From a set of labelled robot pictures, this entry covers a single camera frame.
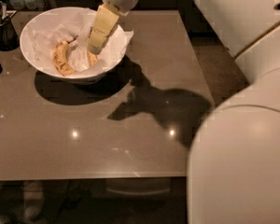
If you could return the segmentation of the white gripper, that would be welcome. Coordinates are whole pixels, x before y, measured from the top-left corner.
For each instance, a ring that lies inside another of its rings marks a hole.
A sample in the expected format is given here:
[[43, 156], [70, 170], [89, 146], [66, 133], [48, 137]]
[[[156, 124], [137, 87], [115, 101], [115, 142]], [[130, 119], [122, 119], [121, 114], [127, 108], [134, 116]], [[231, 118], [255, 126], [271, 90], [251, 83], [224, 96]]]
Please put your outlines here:
[[100, 54], [119, 20], [119, 14], [126, 16], [139, 0], [102, 0], [97, 9], [90, 35], [87, 40], [88, 51]]

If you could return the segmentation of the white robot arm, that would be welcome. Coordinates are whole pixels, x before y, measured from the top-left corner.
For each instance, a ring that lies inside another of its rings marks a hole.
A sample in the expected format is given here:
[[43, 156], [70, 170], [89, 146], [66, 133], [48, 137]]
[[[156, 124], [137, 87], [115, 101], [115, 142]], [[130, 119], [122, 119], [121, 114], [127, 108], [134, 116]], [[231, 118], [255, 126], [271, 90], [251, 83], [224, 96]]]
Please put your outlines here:
[[189, 224], [280, 224], [280, 0], [192, 0], [249, 86], [189, 151]]

